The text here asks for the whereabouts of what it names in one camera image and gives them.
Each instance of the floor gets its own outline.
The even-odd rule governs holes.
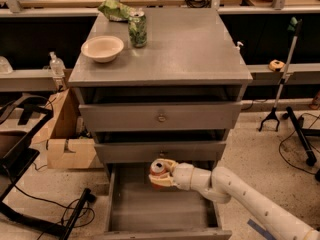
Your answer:
[[[281,101],[277,110],[278,118],[281,120],[278,132],[275,131],[274,121],[267,121],[262,131],[258,131],[261,121],[269,114],[273,101],[244,102],[243,111],[235,129],[230,131],[227,148],[219,165],[231,169],[269,199],[312,227],[319,228],[320,183],[313,175],[288,165],[279,154],[280,143],[294,132],[291,121],[282,119],[285,107],[292,106],[297,117],[308,113],[304,114],[304,126],[309,127],[315,121],[310,114],[317,117],[320,112],[309,110],[308,102],[306,100]],[[312,127],[320,128],[320,122],[316,122]],[[317,138],[310,138],[310,140],[319,150],[319,140]],[[40,150],[40,156],[35,163],[37,167],[41,167],[46,164],[44,143],[35,144],[34,147]],[[314,168],[305,164],[306,155],[295,133],[281,145],[281,152],[287,161],[309,173],[315,173],[320,168],[319,162]],[[315,154],[320,161],[319,152]],[[89,225],[75,228],[69,239],[87,240],[104,232],[109,184],[102,169],[55,170],[43,167],[37,171],[34,166],[31,166],[18,186],[29,194],[64,205],[77,199],[83,188],[90,188],[97,196],[96,202],[91,206],[95,212],[95,218]],[[64,212],[64,209],[56,205],[33,200],[17,190],[12,190],[5,202],[19,212],[52,222],[59,222]],[[219,204],[218,210],[222,228],[233,232],[231,240],[265,239],[256,230],[259,227],[258,221],[236,200],[232,199],[225,205]],[[79,223],[86,224],[91,220],[92,215],[92,212],[87,212],[79,219]],[[0,215],[0,232],[1,240],[56,239],[14,224],[3,215]]]

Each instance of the office chair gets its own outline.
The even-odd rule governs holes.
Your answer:
[[[303,128],[303,118],[300,117],[299,119],[296,118],[293,110],[291,107],[286,108],[287,113],[284,114],[282,117],[284,119],[290,118],[291,122],[299,136],[300,142],[308,156],[306,163],[309,166],[314,166],[317,162],[317,158],[313,153],[312,147],[307,139],[308,136],[320,137],[320,130],[319,129],[306,129]],[[317,181],[320,181],[320,170],[315,175]]]
[[[46,103],[47,99],[42,96],[23,94],[18,100],[10,102],[0,109],[0,182],[4,183],[0,184],[0,213],[13,222],[65,240],[68,239],[85,203],[95,200],[95,196],[90,194],[90,189],[84,189],[67,225],[59,225],[20,214],[3,203],[5,197],[39,155],[38,150],[29,146],[33,136],[53,117],[52,106],[51,109],[47,109],[37,105],[44,102]],[[40,113],[42,116],[29,131],[1,129],[1,125],[17,108],[22,109],[18,125],[26,125],[33,112]]]

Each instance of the white bowl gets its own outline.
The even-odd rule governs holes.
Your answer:
[[[96,62],[114,60],[123,49],[123,41],[115,36],[97,36],[81,46],[81,52]]]

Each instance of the drawer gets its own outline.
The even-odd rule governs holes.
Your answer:
[[[152,162],[155,159],[170,158],[178,161],[218,161],[226,142],[142,142],[96,144],[99,160],[108,163]]]
[[[227,240],[216,206],[194,191],[153,189],[148,163],[114,165],[107,225],[94,240]]]
[[[152,162],[158,157],[175,160],[218,161],[226,142],[223,130],[111,132],[101,134],[95,148],[107,163]]]
[[[241,102],[80,105],[91,132],[231,129]]]

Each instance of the soda can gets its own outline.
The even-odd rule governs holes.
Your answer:
[[[134,47],[143,47],[147,43],[147,18],[144,12],[131,11],[128,19],[129,37]]]

